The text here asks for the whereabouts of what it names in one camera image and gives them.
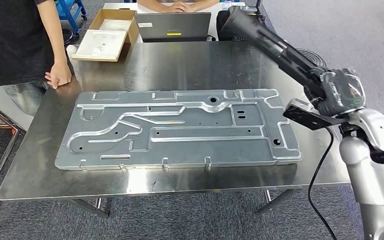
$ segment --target black t-shirt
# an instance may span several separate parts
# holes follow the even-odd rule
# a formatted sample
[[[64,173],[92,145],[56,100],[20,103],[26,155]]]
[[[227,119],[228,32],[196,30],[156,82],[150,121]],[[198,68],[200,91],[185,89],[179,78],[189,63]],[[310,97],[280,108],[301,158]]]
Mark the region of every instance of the black t-shirt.
[[[45,81],[54,64],[51,42],[36,4],[0,0],[0,86]]]

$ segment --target metal panel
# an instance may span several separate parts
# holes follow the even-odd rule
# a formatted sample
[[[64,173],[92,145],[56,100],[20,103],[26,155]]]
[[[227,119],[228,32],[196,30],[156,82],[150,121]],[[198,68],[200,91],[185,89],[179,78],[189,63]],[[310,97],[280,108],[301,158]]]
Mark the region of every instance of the metal panel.
[[[275,89],[79,95],[55,165],[63,170],[295,163],[298,142]]]

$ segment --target laptop lid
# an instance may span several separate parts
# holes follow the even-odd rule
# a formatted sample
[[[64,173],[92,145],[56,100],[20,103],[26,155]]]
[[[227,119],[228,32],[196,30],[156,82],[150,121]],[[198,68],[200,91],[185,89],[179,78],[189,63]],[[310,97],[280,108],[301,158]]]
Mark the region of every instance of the laptop lid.
[[[210,12],[135,14],[144,43],[206,41]]]

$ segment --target white label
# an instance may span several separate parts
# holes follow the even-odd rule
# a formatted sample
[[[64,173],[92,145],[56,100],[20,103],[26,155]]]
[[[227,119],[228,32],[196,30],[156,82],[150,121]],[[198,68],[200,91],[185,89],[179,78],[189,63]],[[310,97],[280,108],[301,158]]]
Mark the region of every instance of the white label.
[[[139,28],[152,28],[152,22],[140,22],[137,25]]]

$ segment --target white table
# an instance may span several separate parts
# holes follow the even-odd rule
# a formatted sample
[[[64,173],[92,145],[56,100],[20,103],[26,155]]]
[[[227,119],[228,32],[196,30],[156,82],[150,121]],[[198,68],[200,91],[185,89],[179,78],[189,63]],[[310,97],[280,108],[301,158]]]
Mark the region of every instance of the white table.
[[[163,3],[166,6],[170,6],[173,3]],[[244,2],[232,2],[234,6],[245,6]],[[211,13],[211,19],[209,21],[209,28],[208,28],[208,35],[211,35],[215,37],[215,39],[218,41],[219,37],[217,36],[217,28],[216,28],[216,18],[217,14],[222,10],[223,2],[219,2],[215,4],[212,7],[203,9],[198,11],[198,13]],[[130,9],[137,11],[138,14],[155,14],[156,11],[153,11],[149,8],[146,8],[140,4],[134,3],[124,3],[124,2],[112,2],[112,3],[105,3],[103,6],[103,9]],[[142,43],[142,38],[137,38],[137,43]]]

